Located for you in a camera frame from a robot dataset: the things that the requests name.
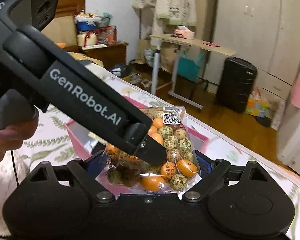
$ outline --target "brown paper bag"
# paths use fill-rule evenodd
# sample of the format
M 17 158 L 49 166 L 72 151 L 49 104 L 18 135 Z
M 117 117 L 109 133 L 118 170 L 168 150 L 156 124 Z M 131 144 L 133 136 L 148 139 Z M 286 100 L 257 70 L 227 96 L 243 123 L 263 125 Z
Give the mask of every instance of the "brown paper bag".
M 146 58 L 144 55 L 145 49 L 150 49 L 150 41 L 146 40 L 138 40 L 137 43 L 137 57 L 136 57 L 136 63 L 137 64 L 145 64 Z
M 173 72 L 174 62 L 176 60 L 175 48 L 162 48 L 161 53 L 161 68 L 168 72 Z

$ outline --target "white fluffy fabric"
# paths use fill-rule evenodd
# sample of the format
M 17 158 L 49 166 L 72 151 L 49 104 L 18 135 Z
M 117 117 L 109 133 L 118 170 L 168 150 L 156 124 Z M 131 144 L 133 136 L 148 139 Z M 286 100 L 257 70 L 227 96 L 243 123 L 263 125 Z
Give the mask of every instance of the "white fluffy fabric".
M 19 183 L 26 177 L 27 167 L 23 160 L 14 152 L 14 160 Z M 2 207 L 7 198 L 17 188 L 14 175 L 11 152 L 7 151 L 3 160 L 0 162 L 0 239 L 9 236 L 10 232 L 2 218 Z
M 165 25 L 196 26 L 195 0 L 157 0 L 154 14 L 153 34 L 163 34 Z M 152 39 L 156 46 L 158 39 Z

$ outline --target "black bag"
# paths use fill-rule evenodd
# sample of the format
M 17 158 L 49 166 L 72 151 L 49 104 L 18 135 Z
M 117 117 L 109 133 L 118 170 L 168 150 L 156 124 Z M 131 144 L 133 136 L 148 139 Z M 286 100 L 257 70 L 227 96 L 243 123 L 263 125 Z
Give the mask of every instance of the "black bag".
M 237 57 L 227 58 L 216 96 L 217 100 L 222 105 L 243 113 L 257 74 L 257 68 L 248 61 Z

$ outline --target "transparent plastic packaging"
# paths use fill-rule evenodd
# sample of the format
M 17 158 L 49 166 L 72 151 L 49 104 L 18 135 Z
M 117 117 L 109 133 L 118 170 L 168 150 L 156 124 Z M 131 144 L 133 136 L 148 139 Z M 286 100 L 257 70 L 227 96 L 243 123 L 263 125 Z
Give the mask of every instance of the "transparent plastic packaging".
M 181 196 L 201 180 L 200 166 L 184 118 L 185 108 L 140 110 L 153 119 L 148 135 L 167 149 L 166 161 L 154 167 L 107 144 L 100 160 L 107 166 L 96 179 L 108 190 L 115 191 L 115 195 L 178 193 Z

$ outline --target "screw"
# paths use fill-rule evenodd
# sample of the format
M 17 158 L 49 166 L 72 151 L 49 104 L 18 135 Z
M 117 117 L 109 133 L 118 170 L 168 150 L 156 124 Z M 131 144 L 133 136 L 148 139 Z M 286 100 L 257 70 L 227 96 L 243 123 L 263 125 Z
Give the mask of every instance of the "screw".
M 146 142 L 143 141 L 141 144 L 140 144 L 140 148 L 143 149 L 144 147 L 146 147 Z
M 196 191 L 188 191 L 185 193 L 185 197 L 188 200 L 196 200 L 196 199 L 200 198 L 201 195 L 199 192 L 196 192 Z
M 152 198 L 145 198 L 145 203 L 152 203 L 152 202 L 153 202 Z
M 113 200 L 114 195 L 109 191 L 101 191 L 97 194 L 97 198 L 101 203 L 109 203 Z

